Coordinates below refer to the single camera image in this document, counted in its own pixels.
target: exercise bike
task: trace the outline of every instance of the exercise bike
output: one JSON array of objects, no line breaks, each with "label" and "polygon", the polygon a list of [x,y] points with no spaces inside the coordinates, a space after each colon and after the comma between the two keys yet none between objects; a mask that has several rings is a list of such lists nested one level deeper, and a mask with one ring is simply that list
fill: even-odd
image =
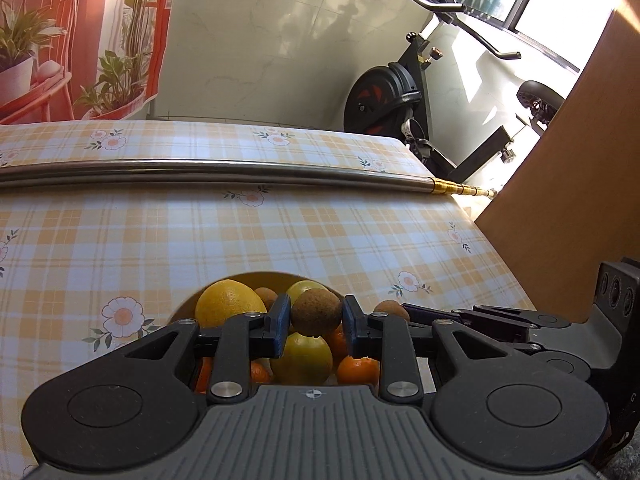
[{"label": "exercise bike", "polygon": [[[489,41],[462,22],[456,13],[467,7],[455,0],[413,0],[433,12],[438,19],[459,27],[479,41],[493,56],[502,60],[518,60],[519,52],[500,52]],[[444,55],[430,48],[429,40],[416,32],[406,35],[409,47],[398,62],[367,70],[354,83],[344,107],[344,131],[374,136],[395,137],[406,143],[412,153],[434,176],[457,183],[466,181],[495,155],[511,162],[515,154],[509,146],[513,139],[504,127],[498,128],[485,142],[459,165],[451,162],[429,140],[431,111],[425,70]],[[520,103],[532,111],[527,124],[539,135],[549,124],[564,99],[551,88],[527,81],[518,90]]]}]

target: red chair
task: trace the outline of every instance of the red chair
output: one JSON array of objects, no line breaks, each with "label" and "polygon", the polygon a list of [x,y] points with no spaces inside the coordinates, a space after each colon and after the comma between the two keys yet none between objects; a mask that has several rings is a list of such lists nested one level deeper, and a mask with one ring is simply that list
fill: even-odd
[{"label": "red chair", "polygon": [[34,110],[41,110],[41,121],[51,120],[49,104],[51,98],[63,93],[65,108],[69,120],[74,118],[73,103],[69,93],[71,80],[70,46],[76,28],[76,13],[78,0],[2,0],[11,5],[12,9],[50,9],[50,16],[56,19],[56,26],[66,30],[63,36],[51,39],[51,48],[41,48],[38,54],[38,65],[46,60],[57,62],[60,70],[48,79],[31,85],[29,92],[0,107],[0,124],[12,124]]}]

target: white wall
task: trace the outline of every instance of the white wall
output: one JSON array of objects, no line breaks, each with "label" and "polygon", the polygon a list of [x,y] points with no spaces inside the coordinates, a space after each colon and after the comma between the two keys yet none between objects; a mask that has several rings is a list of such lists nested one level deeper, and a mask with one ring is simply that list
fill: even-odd
[{"label": "white wall", "polygon": [[427,15],[410,0],[174,0],[156,114],[341,130],[353,83]]},{"label": "white wall", "polygon": [[[516,113],[530,113],[516,97],[526,80],[536,80],[567,97],[578,75],[566,70],[514,35],[470,16],[462,19],[498,50],[520,51],[522,59],[495,58],[466,32],[440,23],[428,35],[430,46],[444,57],[426,71],[431,105],[430,137],[434,145],[459,164],[491,133],[503,125],[513,136],[522,129]],[[430,23],[427,29],[433,29]],[[509,165],[499,158],[470,180],[477,186],[501,187],[538,140],[529,128],[515,140],[516,160]]]}]

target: bike handlebar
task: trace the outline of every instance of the bike handlebar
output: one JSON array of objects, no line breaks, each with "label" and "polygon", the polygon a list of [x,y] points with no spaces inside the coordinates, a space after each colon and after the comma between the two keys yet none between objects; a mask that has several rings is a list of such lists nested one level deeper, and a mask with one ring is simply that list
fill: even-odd
[{"label": "bike handlebar", "polygon": [[413,0],[415,3],[424,7],[431,12],[465,12],[466,5],[465,4],[438,4],[436,2],[432,2],[431,0]]},{"label": "bike handlebar", "polygon": [[522,59],[522,54],[519,52],[500,52],[497,50],[491,43],[489,43],[485,38],[480,36],[475,30],[469,27],[466,23],[462,22],[457,16],[450,14],[451,12],[465,12],[467,10],[467,6],[465,4],[459,4],[456,2],[452,3],[437,3],[432,2],[431,0],[413,0],[415,3],[420,5],[421,7],[430,10],[434,14],[440,14],[442,18],[447,23],[451,25],[455,25],[456,27],[460,27],[467,34],[469,34],[476,41],[479,41],[482,46],[484,46],[491,54],[493,54],[498,59],[503,60],[515,60]]}]

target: poster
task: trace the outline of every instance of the poster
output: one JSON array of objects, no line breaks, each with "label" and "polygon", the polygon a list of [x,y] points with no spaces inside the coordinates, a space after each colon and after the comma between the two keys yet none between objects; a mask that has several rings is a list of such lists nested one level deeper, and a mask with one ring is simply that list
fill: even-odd
[{"label": "poster", "polygon": [[0,0],[0,124],[125,119],[158,92],[172,0]]}]

